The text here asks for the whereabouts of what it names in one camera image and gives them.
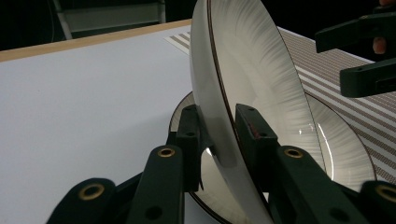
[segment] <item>white table surface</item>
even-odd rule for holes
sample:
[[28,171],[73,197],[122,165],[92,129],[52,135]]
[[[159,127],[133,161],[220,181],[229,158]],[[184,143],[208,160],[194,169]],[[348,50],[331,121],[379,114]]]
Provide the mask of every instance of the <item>white table surface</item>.
[[[77,183],[142,172],[191,91],[190,26],[0,63],[0,223],[45,223]],[[186,194],[186,223],[216,223]]]

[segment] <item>glass plate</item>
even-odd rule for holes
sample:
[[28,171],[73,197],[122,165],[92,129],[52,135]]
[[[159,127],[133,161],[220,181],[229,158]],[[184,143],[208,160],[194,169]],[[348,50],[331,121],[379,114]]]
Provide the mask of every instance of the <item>glass plate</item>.
[[[376,179],[364,145],[340,116],[316,98],[306,96],[315,120],[313,127],[319,130],[327,175],[333,181],[359,191],[363,182]],[[175,110],[170,132],[177,131],[181,110],[193,104],[190,93]],[[206,212],[221,223],[251,223],[231,194],[208,150],[202,156],[202,180],[205,190],[200,189],[191,195]]]
[[239,149],[235,105],[258,109],[281,145],[305,149],[325,168],[309,104],[283,39],[260,0],[199,0],[190,51],[195,103],[215,143],[221,175],[253,221],[271,222]]

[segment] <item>patterned fabric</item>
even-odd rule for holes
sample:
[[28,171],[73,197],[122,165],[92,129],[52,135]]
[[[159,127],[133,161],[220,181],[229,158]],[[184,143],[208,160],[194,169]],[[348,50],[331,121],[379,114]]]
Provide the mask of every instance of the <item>patterned fabric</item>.
[[[340,94],[339,71],[369,63],[334,49],[316,53],[315,42],[279,29],[305,92],[337,112],[366,146],[378,180],[396,184],[396,93],[359,99]],[[189,54],[190,33],[165,38]]]

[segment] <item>round hole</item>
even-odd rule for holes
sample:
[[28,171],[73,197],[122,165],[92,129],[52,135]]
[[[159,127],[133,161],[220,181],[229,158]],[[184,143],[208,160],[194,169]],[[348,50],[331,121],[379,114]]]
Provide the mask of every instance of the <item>round hole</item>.
[[146,218],[150,220],[158,219],[163,215],[163,210],[159,206],[153,206],[146,210]]
[[342,222],[349,221],[349,215],[339,208],[330,209],[330,216],[337,219],[338,221],[342,221]]
[[285,154],[289,157],[293,157],[297,159],[301,158],[304,155],[300,150],[294,148],[286,149]]
[[101,196],[104,191],[105,187],[102,184],[94,183],[87,185],[82,190],[80,190],[78,197],[83,201],[90,201]]
[[163,148],[158,152],[160,157],[171,157],[175,155],[175,151],[172,148]]
[[392,188],[386,185],[378,185],[376,186],[375,191],[382,198],[396,203],[396,188]]

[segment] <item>wooden table edge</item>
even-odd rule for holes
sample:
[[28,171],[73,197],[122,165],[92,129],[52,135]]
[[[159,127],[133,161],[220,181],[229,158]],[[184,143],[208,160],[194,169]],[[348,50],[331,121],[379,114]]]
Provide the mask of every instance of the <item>wooden table edge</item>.
[[79,39],[72,39],[60,42],[54,42],[44,45],[37,45],[20,49],[9,49],[0,51],[0,62],[11,61],[15,59],[27,58],[41,54],[52,53],[67,49],[82,48],[90,45],[102,44],[110,41],[121,40],[138,35],[146,35],[163,30],[169,30],[181,26],[191,25],[191,20],[174,21],[158,25],[146,26],[132,30],[119,31],[104,35],[93,35]]

